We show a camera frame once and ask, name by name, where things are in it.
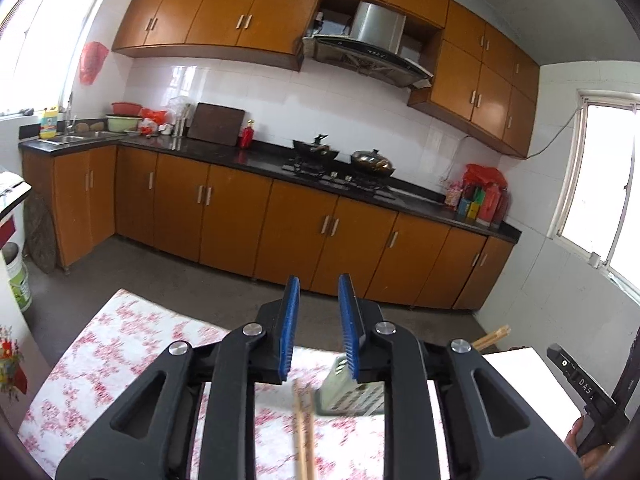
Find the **table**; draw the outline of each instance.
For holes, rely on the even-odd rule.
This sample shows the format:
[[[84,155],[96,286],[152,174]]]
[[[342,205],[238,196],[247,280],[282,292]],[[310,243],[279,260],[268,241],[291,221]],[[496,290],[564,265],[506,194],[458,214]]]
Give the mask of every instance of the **table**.
[[[227,332],[203,321],[181,316],[126,290],[118,291],[53,368],[34,398],[18,437],[53,478],[65,453],[169,343],[184,340],[196,347],[219,341]],[[303,384],[319,387],[337,355],[296,347],[286,383],[281,386],[256,385],[258,479],[295,478],[293,380],[298,378]],[[521,388],[526,390],[529,399],[525,398],[564,438],[579,412],[535,352],[524,349],[487,357],[521,394]],[[192,466],[192,479],[197,478],[205,408],[206,396],[196,427],[193,456],[196,467]],[[436,429],[441,428],[442,423],[436,417]],[[443,444],[444,434],[436,436]],[[318,479],[382,478],[383,415],[316,417],[315,440]],[[446,452],[441,453],[440,467],[443,472],[447,470]]]

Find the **metal screw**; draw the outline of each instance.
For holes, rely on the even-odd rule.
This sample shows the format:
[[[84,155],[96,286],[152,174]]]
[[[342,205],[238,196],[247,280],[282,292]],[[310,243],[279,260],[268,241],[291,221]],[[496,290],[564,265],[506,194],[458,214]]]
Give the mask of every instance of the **metal screw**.
[[[396,332],[396,326],[389,321],[376,323],[376,332],[382,335],[391,335]]]
[[[249,323],[242,329],[244,335],[260,335],[262,333],[262,325],[260,323]]]
[[[454,339],[451,342],[451,349],[457,354],[466,354],[471,352],[471,345],[464,339]]]
[[[169,345],[169,354],[182,355],[189,349],[189,345],[184,341],[174,341]]]

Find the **cabinet handle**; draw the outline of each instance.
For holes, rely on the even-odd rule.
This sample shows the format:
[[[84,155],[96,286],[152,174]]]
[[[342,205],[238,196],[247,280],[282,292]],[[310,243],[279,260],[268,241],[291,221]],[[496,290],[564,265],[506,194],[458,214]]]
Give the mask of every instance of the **cabinet handle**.
[[[324,217],[324,222],[322,222],[322,229],[320,229],[320,234],[323,235],[326,232],[326,228],[329,225],[330,216],[327,215]]]
[[[334,226],[331,228],[331,234],[329,236],[335,235],[335,232],[338,230],[338,224],[340,223],[340,219],[336,218],[334,221]]]
[[[391,241],[389,242],[389,249],[391,249],[396,244],[396,240],[398,239],[398,233],[399,231],[395,231],[391,236]]]

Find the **gray floor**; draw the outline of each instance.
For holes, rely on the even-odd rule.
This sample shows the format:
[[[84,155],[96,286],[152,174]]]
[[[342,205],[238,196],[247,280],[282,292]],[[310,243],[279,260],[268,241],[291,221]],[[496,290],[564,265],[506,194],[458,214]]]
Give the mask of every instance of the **gray floor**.
[[[74,264],[70,274],[44,274],[28,262],[33,304],[27,323],[53,365],[80,331],[120,288],[180,314],[233,329],[253,320],[258,307],[281,297],[283,287],[192,264],[180,258],[111,237]],[[384,306],[385,318],[428,342],[484,335],[471,314]],[[342,329],[337,300],[303,292],[296,344],[340,351]]]

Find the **bucket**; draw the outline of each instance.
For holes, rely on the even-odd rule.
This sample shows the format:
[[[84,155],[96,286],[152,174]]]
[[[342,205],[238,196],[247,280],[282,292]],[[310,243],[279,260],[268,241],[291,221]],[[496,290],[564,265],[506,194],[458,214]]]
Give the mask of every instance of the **bucket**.
[[[20,311],[24,312],[31,306],[31,290],[29,289],[29,271],[22,261],[20,248],[13,242],[5,243],[2,247],[2,257],[9,273],[9,285],[14,293]]]

